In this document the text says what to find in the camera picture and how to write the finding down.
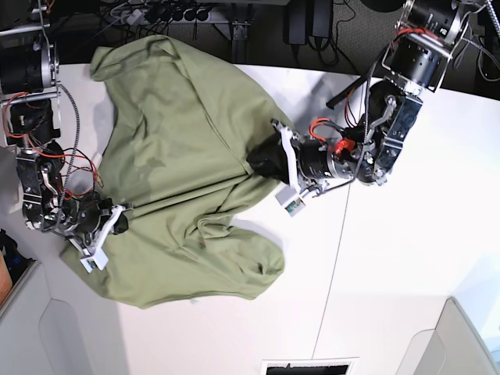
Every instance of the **white tabletop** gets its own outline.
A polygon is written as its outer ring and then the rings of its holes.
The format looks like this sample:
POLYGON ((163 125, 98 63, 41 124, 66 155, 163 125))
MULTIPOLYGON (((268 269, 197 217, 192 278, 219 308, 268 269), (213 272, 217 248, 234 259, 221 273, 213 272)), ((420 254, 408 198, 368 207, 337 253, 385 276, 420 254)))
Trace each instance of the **white tabletop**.
MULTIPOLYGON (((318 116, 340 122, 341 114, 324 104, 354 80, 306 70, 241 69, 302 129, 318 116)), ((92 82, 82 65, 62 66, 60 79, 80 110, 79 148, 98 163, 113 127, 105 86, 92 82)), ((77 311, 95 373, 123 370, 109 354, 118 335, 123 347, 113 353, 124 357, 130 373, 191 374, 202 366, 208 374, 256 375, 264 359, 359 357, 355 375, 393 374, 411 338, 435 327, 449 295, 457 295, 472 315, 474 306, 494 305, 500 287, 474 291, 500 281, 500 103, 446 90, 423 100, 385 186, 353 184, 293 219, 270 195, 234 218, 280 243, 286 256, 284 275, 254 302, 200 298, 142 311, 96 298, 55 252, 39 252, 52 297, 77 311), (117 320, 118 327, 96 324, 97 316, 117 320)), ((352 104, 356 111, 359 98, 352 104)), ((60 143, 70 147, 74 115, 64 97, 61 106, 60 143)), ((471 319, 484 337, 494 337, 490 328, 498 331, 500 313, 486 323, 482 316, 471 319)))

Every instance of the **black cable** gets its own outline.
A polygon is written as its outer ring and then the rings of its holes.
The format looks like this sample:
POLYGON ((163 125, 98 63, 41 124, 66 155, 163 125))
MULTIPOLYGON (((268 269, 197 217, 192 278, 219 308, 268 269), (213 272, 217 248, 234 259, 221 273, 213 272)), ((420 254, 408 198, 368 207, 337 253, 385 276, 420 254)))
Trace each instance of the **black cable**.
POLYGON ((351 113, 352 118, 354 119, 353 122, 357 125, 356 116, 354 116, 354 112, 351 109, 351 104, 349 103, 349 99, 345 99, 345 100, 347 100, 347 108, 348 108, 349 112, 351 113))
POLYGON ((337 185, 335 187, 332 187, 330 189, 327 189, 323 192, 323 195, 326 194, 326 193, 330 193, 331 191, 334 191, 334 190, 338 190, 340 188, 343 188, 344 186, 348 186, 350 184, 352 184, 353 182, 355 181, 355 178, 352 178, 351 180, 347 181, 347 182, 344 182, 343 184, 340 184, 340 185, 337 185))
POLYGON ((130 36, 130 34, 133 34, 132 31, 130 30, 132 28, 132 25, 128 25, 127 27, 127 36, 125 37, 125 44, 128 43, 128 38, 130 36))
POLYGON ((151 33, 158 34, 158 31, 156 31, 156 27, 158 26, 159 22, 154 23, 151 27, 145 27, 146 31, 146 37, 151 35, 151 33))
POLYGON ((351 66, 352 70, 354 70, 354 73, 356 75, 360 76, 361 73, 359 72, 358 68, 356 67, 356 65, 354 65, 354 63, 352 62, 352 60, 344 53, 344 51, 342 51, 338 45, 335 45, 334 48, 337 51, 339 51, 341 55, 344 56, 344 59, 349 63, 349 65, 351 66))
POLYGON ((130 26, 130 25, 116 25, 116 21, 113 21, 113 22, 109 22, 109 20, 107 20, 102 14, 99 14, 99 13, 94 13, 97 17, 99 17, 99 19, 101 20, 101 25, 102 24, 106 24, 107 27, 111 27, 113 29, 116 29, 116 30, 119 30, 119 31, 125 31, 127 32, 129 35, 132 35, 133 32, 132 31, 127 31, 127 28, 130 26))
POLYGON ((333 68, 335 66, 338 65, 338 63, 340 62, 340 57, 338 56, 338 53, 337 51, 335 50, 334 46, 330 43, 331 42, 331 39, 327 39, 327 43, 325 44, 326 48, 328 48, 330 45, 332 47, 332 49, 334 50, 334 59, 331 60, 330 62, 327 62, 324 60, 323 58, 323 55, 321 54, 321 52, 323 51, 323 47, 322 47, 322 43, 323 43, 323 39, 321 37, 315 37, 314 38, 314 45, 316 46, 316 48, 313 48, 314 51, 317 52, 318 54, 318 58, 320 59, 321 63, 329 68, 333 68))
POLYGON ((83 43, 80 43, 77 47, 75 47, 73 50, 69 51, 63 57, 65 59, 68 59, 69 57, 72 57, 75 53, 79 52, 83 47, 86 47, 87 45, 89 45, 94 39, 96 39, 96 37, 98 37, 99 35, 101 35, 102 33, 104 33, 107 29, 109 29, 110 27, 114 27, 115 26, 114 23, 116 23, 118 21, 119 20, 115 20, 113 23, 110 23, 108 26, 106 26, 105 28, 103 28, 102 30, 100 30, 93 37, 90 37, 86 41, 84 41, 83 43))
POLYGON ((290 45, 291 54, 294 56, 295 63, 300 68, 300 62, 298 61, 298 51, 300 50, 300 45, 290 45))
POLYGON ((71 13, 64 21, 62 21, 59 25, 57 25, 57 27, 54 27, 53 29, 48 29, 49 32, 50 32, 50 35, 51 36, 56 36, 58 32, 61 31, 61 29, 63 27, 65 27, 65 25, 70 22, 72 20, 73 17, 75 17, 77 13, 76 12, 73 12, 71 13))
POLYGON ((141 37, 141 32, 142 32, 141 27, 140 26, 136 26, 135 27, 135 33, 134 33, 134 40, 135 41, 141 37))
POLYGON ((169 33, 169 25, 170 23, 172 22, 172 19, 168 20, 165 22, 165 26, 162 27, 161 31, 159 32, 160 34, 164 34, 165 33, 165 29, 166 29, 166 34, 168 35, 169 33))
MULTIPOLYGON (((63 150, 62 152, 66 152, 66 151, 69 151, 69 150, 73 150, 73 147, 70 147, 70 148, 67 148, 66 150, 63 150)), ((92 191, 95 191, 95 177, 94 177, 94 173, 97 173, 97 170, 94 169, 94 164, 92 163, 91 159, 86 156, 80 149, 77 148, 77 152, 79 152, 87 161, 88 161, 88 164, 91 166, 91 172, 92 172, 92 191)))
POLYGON ((195 19, 195 25, 193 26, 193 41, 198 39, 198 20, 195 19))
POLYGON ((339 31, 338 31, 338 25, 341 24, 341 23, 349 23, 351 22, 352 20, 354 20, 357 16, 355 10, 349 5, 349 2, 347 0, 343 0, 343 3, 342 5, 346 5, 352 12, 352 17, 347 19, 347 20, 339 20, 337 21, 337 23, 335 24, 335 46, 338 45, 338 38, 340 37, 340 34, 339 34, 339 31))
POLYGON ((343 134, 345 131, 343 127, 337 125, 332 120, 319 123, 314 129, 316 129, 317 127, 329 127, 330 129, 335 130, 340 134, 343 134))
POLYGON ((311 37, 307 38, 307 44, 309 47, 314 51, 314 52, 323 52, 328 48, 328 45, 330 43, 330 38, 327 39, 327 43, 323 44, 323 37, 315 37, 314 38, 314 45, 311 43, 311 37))
MULTIPOLYGON (((389 47, 389 45, 387 45, 386 47, 384 47, 378 54, 377 58, 376 58, 376 61, 381 61, 382 58, 384 57, 385 55, 385 52, 387 50, 387 48, 389 47)), ((355 90, 357 88, 360 88, 365 82, 366 80, 368 79, 368 74, 370 73, 370 70, 366 71, 366 73, 364 73, 361 77, 359 77, 357 80, 355 80, 354 82, 352 82, 350 85, 348 85, 346 87, 346 89, 344 89, 340 94, 338 94, 337 96, 335 96, 334 98, 332 98, 328 103, 327 103, 327 107, 330 108, 330 109, 334 109, 335 106, 340 103, 340 102, 343 102, 349 95, 349 93, 352 91, 352 90, 355 90)))
POLYGON ((70 164, 68 165, 68 171, 67 171, 67 176, 64 179, 64 183, 62 185, 62 193, 61 196, 59 197, 59 211, 57 214, 57 222, 56 226, 59 225, 62 219, 62 214, 63 214, 63 203, 64 203, 64 198, 66 197, 66 191, 68 188, 68 183, 70 182, 70 174, 71 174, 71 168, 73 167, 73 163, 75 161, 75 155, 77 154, 77 148, 78 148, 78 141, 80 140, 80 114, 78 112, 78 107, 76 102, 73 99, 73 96, 71 93, 68 91, 68 89, 63 85, 63 84, 58 84, 59 88, 64 91, 66 96, 71 102, 71 105, 73 107, 73 111, 75 112, 75 117, 77 118, 77 133, 75 135, 75 144, 73 146, 74 150, 71 153, 71 158, 70 158, 70 164))

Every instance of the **green fabric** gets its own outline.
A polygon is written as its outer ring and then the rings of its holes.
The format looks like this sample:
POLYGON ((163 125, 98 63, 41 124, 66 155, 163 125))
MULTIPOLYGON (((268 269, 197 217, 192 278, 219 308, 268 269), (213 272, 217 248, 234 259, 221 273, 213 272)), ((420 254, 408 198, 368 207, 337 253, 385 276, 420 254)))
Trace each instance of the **green fabric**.
POLYGON ((163 36, 98 49, 91 78, 117 112, 103 195, 135 209, 128 232, 106 240, 104 271, 88 274, 74 248, 63 260, 101 296, 142 308, 265 291, 283 254, 230 219, 277 186, 245 161, 272 118, 289 123, 272 98, 231 64, 163 36))

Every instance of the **green cloth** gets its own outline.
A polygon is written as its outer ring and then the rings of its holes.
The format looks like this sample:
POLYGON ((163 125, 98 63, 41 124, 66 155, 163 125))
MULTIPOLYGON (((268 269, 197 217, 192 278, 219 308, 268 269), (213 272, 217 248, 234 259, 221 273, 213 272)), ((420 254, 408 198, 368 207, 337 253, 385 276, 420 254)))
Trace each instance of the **green cloth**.
POLYGON ((88 274, 74 248, 63 260, 102 297, 142 308, 264 292, 283 253, 230 220, 277 186, 245 161, 272 118, 289 123, 273 99, 231 64, 163 36, 99 48, 91 78, 105 82, 117 115, 103 195, 135 209, 128 232, 106 240, 105 270, 88 274))

